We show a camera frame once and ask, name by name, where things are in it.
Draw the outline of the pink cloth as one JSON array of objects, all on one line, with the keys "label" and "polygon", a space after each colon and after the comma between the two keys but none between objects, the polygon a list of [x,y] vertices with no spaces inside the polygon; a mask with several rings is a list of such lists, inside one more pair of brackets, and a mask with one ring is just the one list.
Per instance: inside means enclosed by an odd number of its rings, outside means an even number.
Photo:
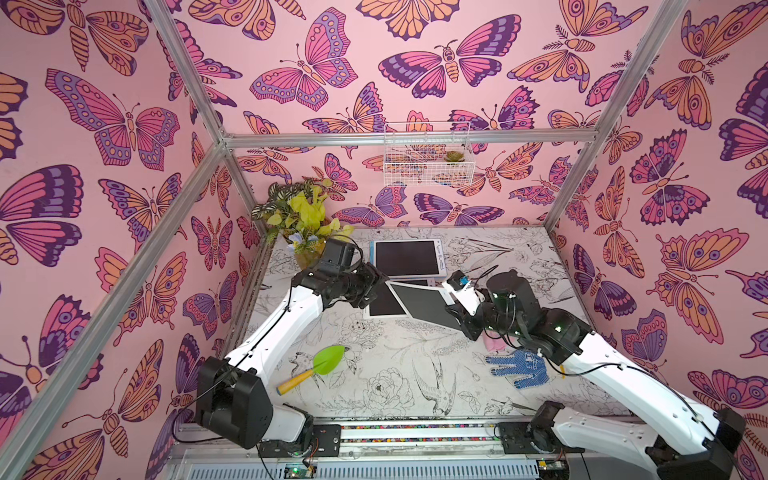
[{"label": "pink cloth", "polygon": [[502,352],[508,347],[507,343],[501,337],[494,337],[488,333],[483,333],[481,338],[486,350],[490,353]]}]

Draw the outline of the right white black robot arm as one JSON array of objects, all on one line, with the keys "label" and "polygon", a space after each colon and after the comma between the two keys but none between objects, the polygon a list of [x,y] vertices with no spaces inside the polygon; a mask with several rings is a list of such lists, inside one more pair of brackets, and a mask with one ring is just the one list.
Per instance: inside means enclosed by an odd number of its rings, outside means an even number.
[{"label": "right white black robot arm", "polygon": [[633,464],[657,479],[728,479],[738,471],[745,420],[685,397],[634,364],[589,324],[560,308],[545,308],[514,270],[475,289],[462,271],[442,284],[454,299],[447,311],[470,339],[489,331],[547,361],[562,375],[595,384],[639,423],[587,415],[546,401],[526,435],[542,452],[590,450]]}]

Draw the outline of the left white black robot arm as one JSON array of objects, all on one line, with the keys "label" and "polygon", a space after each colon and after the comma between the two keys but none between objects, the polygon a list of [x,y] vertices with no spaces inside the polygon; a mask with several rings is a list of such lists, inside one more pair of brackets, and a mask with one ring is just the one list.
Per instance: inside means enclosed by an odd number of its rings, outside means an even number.
[{"label": "left white black robot arm", "polygon": [[276,310],[248,339],[224,358],[204,362],[195,423],[244,449],[275,442],[291,453],[307,450],[314,417],[274,404],[267,391],[270,377],[288,348],[324,311],[338,302],[363,309],[385,281],[350,237],[327,240],[319,260],[292,277]]}]

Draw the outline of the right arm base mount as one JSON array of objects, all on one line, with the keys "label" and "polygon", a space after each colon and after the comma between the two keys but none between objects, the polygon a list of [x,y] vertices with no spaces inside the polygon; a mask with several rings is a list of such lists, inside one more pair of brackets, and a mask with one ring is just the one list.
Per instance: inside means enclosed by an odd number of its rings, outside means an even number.
[{"label": "right arm base mount", "polygon": [[583,448],[563,444],[554,433],[555,416],[565,406],[545,401],[535,415],[526,421],[504,421],[495,427],[495,435],[505,454],[583,453]]}]

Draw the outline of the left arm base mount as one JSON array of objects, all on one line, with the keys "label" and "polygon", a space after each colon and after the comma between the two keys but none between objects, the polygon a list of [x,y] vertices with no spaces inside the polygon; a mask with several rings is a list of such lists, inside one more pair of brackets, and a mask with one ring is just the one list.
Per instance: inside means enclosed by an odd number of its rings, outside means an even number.
[{"label": "left arm base mount", "polygon": [[309,423],[293,442],[262,441],[257,448],[262,458],[337,457],[341,447],[341,433],[339,424]]}]

